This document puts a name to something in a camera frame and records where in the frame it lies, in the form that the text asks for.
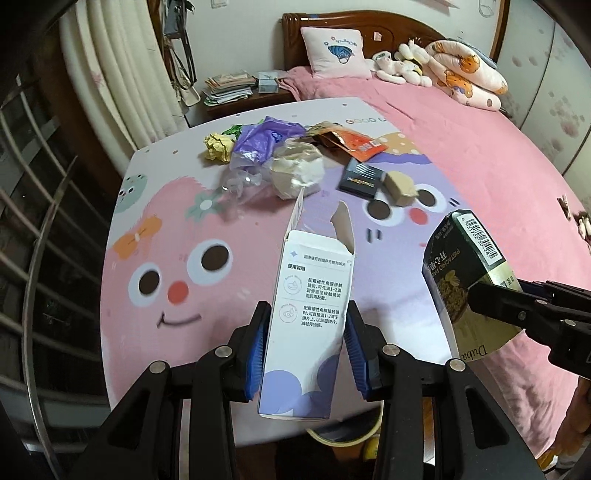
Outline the person right hand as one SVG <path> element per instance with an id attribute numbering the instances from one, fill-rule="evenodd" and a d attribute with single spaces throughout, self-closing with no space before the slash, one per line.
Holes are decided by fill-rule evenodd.
<path id="1" fill-rule="evenodd" d="M 590 430 L 590 419 L 590 381 L 580 377 L 556 438 L 538 458 L 538 465 L 546 470 L 555 456 L 577 453 Z"/>

